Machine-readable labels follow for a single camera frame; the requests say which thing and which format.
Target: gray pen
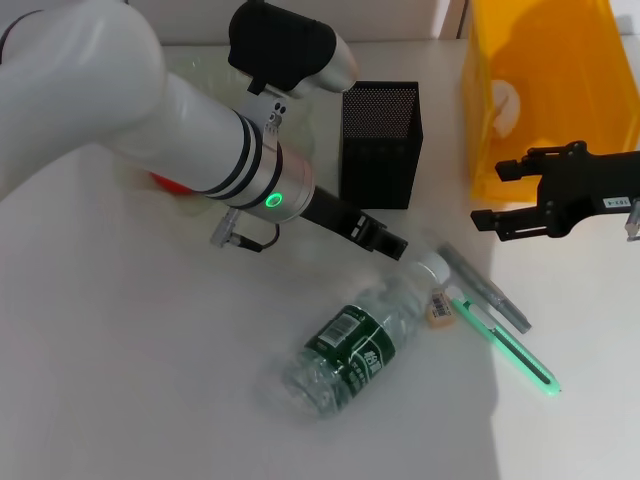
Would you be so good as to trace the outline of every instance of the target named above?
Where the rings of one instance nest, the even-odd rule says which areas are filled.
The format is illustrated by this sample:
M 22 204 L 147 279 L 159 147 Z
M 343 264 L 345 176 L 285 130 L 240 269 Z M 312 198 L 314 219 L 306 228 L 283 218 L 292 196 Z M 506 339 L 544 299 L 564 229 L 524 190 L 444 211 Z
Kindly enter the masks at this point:
M 518 307 L 516 307 L 491 280 L 484 278 L 478 273 L 467 259 L 460 255 L 450 243 L 441 243 L 436 251 L 445 259 L 452 271 L 457 273 L 460 278 L 466 282 L 470 288 L 475 290 L 489 305 L 500 312 L 520 333 L 527 333 L 529 331 L 531 324 L 527 320 L 527 317 L 518 310 Z

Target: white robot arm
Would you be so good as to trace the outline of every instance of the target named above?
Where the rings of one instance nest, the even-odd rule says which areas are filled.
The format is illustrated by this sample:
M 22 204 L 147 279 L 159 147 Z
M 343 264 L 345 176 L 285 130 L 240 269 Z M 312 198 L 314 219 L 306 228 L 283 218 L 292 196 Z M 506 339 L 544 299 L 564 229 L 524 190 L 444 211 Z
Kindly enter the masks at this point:
M 344 42 L 326 25 L 256 2 L 236 12 L 230 38 L 229 62 L 253 77 L 239 112 L 168 74 L 151 27 L 118 1 L 87 0 L 8 25 L 0 38 L 0 196 L 98 142 L 234 212 L 275 224 L 303 216 L 398 259 L 406 242 L 316 188 L 308 162 L 278 143 L 285 94 L 355 82 Z

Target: yellow transparent container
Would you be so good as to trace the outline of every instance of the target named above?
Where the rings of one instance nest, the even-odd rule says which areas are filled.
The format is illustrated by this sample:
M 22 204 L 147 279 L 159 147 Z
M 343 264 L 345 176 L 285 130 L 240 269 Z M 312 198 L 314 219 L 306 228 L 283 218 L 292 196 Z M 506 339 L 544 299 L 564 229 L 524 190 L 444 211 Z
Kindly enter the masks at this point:
M 491 81 L 520 96 L 520 118 L 493 132 Z M 596 154 L 631 151 L 640 97 L 608 0 L 474 0 L 462 74 L 473 196 L 535 202 L 539 177 L 501 182 L 495 164 L 530 147 L 585 140 Z

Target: green led light ring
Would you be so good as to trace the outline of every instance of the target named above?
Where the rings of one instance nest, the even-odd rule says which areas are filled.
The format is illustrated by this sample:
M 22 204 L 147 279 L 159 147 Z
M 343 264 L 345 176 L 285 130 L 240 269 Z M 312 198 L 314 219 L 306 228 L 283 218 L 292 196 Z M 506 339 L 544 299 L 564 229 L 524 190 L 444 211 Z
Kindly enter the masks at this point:
M 276 208 L 282 203 L 282 194 L 280 192 L 272 193 L 264 203 L 267 208 Z

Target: bottle cap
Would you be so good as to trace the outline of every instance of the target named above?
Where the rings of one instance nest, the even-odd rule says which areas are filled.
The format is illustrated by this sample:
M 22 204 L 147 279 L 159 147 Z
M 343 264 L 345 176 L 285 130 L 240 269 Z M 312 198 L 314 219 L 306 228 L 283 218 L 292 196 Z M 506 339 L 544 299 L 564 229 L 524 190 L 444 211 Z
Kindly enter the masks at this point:
M 426 267 L 436 277 L 436 280 L 438 280 L 438 283 L 441 285 L 451 276 L 449 264 L 433 250 L 422 255 L 419 263 Z

